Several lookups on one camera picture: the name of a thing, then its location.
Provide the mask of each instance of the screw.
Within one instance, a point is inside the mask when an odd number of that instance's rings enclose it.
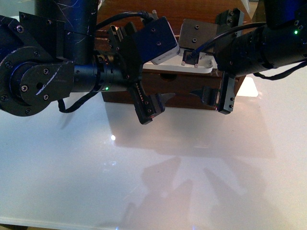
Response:
[[[48,94],[44,95],[44,100],[47,101],[48,99],[49,99],[49,95]]]
[[[7,102],[8,100],[9,100],[8,95],[4,94],[4,95],[1,96],[1,101]]]
[[[21,87],[21,91],[22,91],[22,92],[27,92],[27,91],[28,91],[28,86],[23,85],[23,86]]]
[[[44,74],[45,75],[48,75],[49,74],[49,70],[46,68],[46,69],[44,69]]]
[[[25,114],[29,115],[31,113],[31,109],[26,109]]]
[[[10,61],[5,62],[5,67],[10,69],[13,67],[12,63]]]
[[[38,58],[38,57],[40,56],[40,52],[39,52],[38,50],[36,50],[36,51],[34,52],[34,56]]]
[[[16,29],[17,29],[17,32],[20,33],[20,34],[22,34],[24,32],[24,28],[21,25],[18,25],[16,27]]]

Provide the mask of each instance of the white tabletop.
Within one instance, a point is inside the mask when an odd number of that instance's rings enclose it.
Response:
[[[259,96],[237,97],[230,115],[167,108],[146,126],[101,95],[69,115],[57,103],[29,118],[0,111],[0,223],[307,229],[306,69],[254,80]]]

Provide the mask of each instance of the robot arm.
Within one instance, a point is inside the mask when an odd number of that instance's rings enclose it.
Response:
[[[179,52],[166,18],[159,19],[155,12],[130,12],[112,17],[103,24],[140,16],[144,28],[137,31],[132,23],[122,28],[111,26],[108,31],[111,52],[99,51],[94,50],[98,1],[78,1],[78,7],[64,2],[37,0],[36,15],[21,13],[20,23],[0,16],[0,109],[17,116],[30,116],[52,101],[58,101],[60,111],[69,113],[98,92],[127,90],[134,100],[139,121],[142,124],[151,122],[174,96],[172,93],[147,96],[142,87],[145,62],[159,64]],[[224,114],[233,110],[236,76],[307,58],[306,1],[265,3],[267,25],[245,35],[233,32],[221,36],[243,22],[239,15],[234,24],[227,20],[230,12],[223,13],[217,17],[218,26],[215,27],[221,39],[211,44],[213,50],[201,49],[213,53],[218,69],[224,73],[220,90],[204,86],[193,93],[212,106],[218,101],[218,110]],[[271,11],[276,4],[280,9]],[[195,52],[187,52],[185,61],[195,64],[197,58],[193,54]],[[66,109],[63,98],[69,97],[71,92],[89,94]]]

